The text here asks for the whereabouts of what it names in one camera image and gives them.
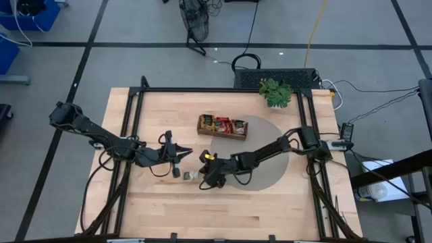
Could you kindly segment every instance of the yellow cable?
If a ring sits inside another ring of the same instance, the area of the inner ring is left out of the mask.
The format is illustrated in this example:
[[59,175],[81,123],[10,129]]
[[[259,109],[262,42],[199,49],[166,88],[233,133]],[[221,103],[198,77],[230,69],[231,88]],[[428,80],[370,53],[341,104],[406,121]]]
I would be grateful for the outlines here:
[[304,57],[303,68],[306,68],[306,64],[308,63],[308,56],[309,56],[309,50],[311,49],[311,42],[312,42],[313,36],[315,34],[315,31],[317,31],[319,20],[321,19],[321,16],[323,15],[323,12],[324,12],[326,5],[327,5],[327,0],[323,0],[323,4],[321,5],[321,9],[319,10],[318,18],[315,21],[315,25],[313,26],[312,34],[310,35],[310,38],[309,38],[309,44],[308,44],[308,49],[306,51],[306,57]]

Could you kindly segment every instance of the green plant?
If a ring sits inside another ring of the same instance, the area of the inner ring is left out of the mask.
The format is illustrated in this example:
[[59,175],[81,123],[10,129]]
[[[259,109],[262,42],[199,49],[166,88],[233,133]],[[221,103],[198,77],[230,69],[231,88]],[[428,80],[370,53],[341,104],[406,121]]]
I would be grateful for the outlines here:
[[288,84],[279,84],[274,79],[261,79],[259,94],[264,95],[268,107],[279,106],[285,108],[291,101],[291,87]]

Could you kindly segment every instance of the gray floor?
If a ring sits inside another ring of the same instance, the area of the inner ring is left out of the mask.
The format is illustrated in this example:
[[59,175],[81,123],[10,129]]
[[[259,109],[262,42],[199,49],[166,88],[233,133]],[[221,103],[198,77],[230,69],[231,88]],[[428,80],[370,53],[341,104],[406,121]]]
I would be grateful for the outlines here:
[[[69,2],[71,6],[62,8],[50,32],[31,33],[29,37],[36,42],[86,42],[102,0]],[[432,2],[398,2],[417,43],[432,45],[429,14]],[[262,0],[251,42],[307,43],[320,4],[315,0]],[[205,42],[247,42],[253,11],[253,3],[224,4],[220,15],[211,17]],[[1,26],[0,32],[22,40],[18,32],[10,33]],[[95,42],[183,43],[185,38],[178,1],[163,5],[161,0],[109,0]],[[329,0],[314,43],[410,44],[390,0]],[[243,50],[207,49],[210,56],[223,61],[231,61]],[[3,189],[0,242],[15,238],[53,137],[48,115],[57,101],[67,97],[83,52],[83,47],[22,47],[9,74],[29,75],[32,85],[0,86],[0,103],[13,105],[15,111],[0,140]],[[274,48],[249,52],[261,57],[263,68],[301,68],[306,50]],[[432,51],[422,51],[422,54],[432,66]],[[238,64],[254,67],[249,60]],[[410,88],[425,77],[413,50],[313,49],[308,66],[317,68],[322,78],[349,80],[359,88],[372,90]],[[147,77],[151,86],[234,85],[229,65],[214,63],[186,48],[93,47],[74,102],[87,116],[101,123],[110,88],[136,86],[141,75]],[[359,93],[343,83],[337,87],[344,98],[344,106],[336,111],[340,124],[401,95]],[[398,160],[432,145],[418,97],[410,97],[359,120],[355,127],[354,150],[372,157]],[[74,233],[92,155],[87,139],[62,135],[26,239]],[[384,208],[375,203],[358,203],[364,236],[371,240],[404,242],[412,234],[410,218]],[[430,213],[423,212],[424,227],[431,227]],[[431,232],[426,233],[429,234],[427,242],[432,242]]]

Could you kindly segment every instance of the wooden table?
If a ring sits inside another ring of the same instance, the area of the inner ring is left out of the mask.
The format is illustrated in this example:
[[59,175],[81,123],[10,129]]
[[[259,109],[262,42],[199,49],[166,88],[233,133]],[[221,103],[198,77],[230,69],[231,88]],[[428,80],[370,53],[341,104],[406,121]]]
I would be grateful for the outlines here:
[[[127,94],[128,88],[111,89],[103,120],[103,127],[117,135],[123,122]],[[320,132],[338,132],[329,91],[313,90],[313,97]],[[308,113],[306,99],[304,105]],[[141,140],[147,141],[148,146],[156,149],[160,147],[158,137],[166,130],[171,130],[174,142],[194,149],[180,163],[181,171],[197,171],[203,166],[198,156],[204,149],[209,149],[212,140],[211,136],[196,133],[196,121],[202,113],[224,117],[255,115],[269,120],[282,132],[300,126],[294,94],[286,109],[274,110],[268,108],[263,98],[256,93],[146,92],[138,135]],[[134,108],[130,117],[128,135],[132,129]],[[307,117],[308,124],[311,124],[309,114]],[[337,137],[321,136],[322,139]],[[100,152],[95,152],[92,171],[99,165],[97,158]],[[333,152],[333,160],[345,164],[341,152]],[[305,172],[306,163],[306,157],[290,154],[283,178],[272,187],[258,192],[239,190],[228,185],[223,189],[202,191],[198,189],[198,182],[184,182],[181,178],[172,178],[171,174],[156,178],[149,169],[133,165],[121,237],[169,238],[170,233],[176,232],[178,238],[266,240],[269,234],[275,234],[278,240],[318,240],[312,189]],[[157,174],[166,173],[168,169],[169,164],[154,167]],[[361,236],[346,168],[327,163],[327,172],[333,202],[337,195],[341,214],[354,232]],[[111,172],[103,169],[93,178],[87,194],[86,227],[105,204],[110,179]],[[115,222],[116,208],[111,212],[110,232]],[[326,218],[326,235],[330,236],[325,209],[323,215]]]

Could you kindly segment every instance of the blue container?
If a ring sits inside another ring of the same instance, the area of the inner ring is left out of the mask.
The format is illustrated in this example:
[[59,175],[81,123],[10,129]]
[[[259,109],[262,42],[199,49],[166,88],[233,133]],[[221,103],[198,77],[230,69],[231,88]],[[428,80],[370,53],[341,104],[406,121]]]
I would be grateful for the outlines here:
[[[0,11],[9,13],[11,11],[9,0],[0,0]],[[22,30],[49,31],[59,15],[60,7],[54,0],[45,0],[46,10],[41,11],[37,16],[17,16]],[[15,16],[0,16],[0,24],[8,30],[18,30]]]
[[0,37],[0,75],[7,73],[19,51],[17,44]]

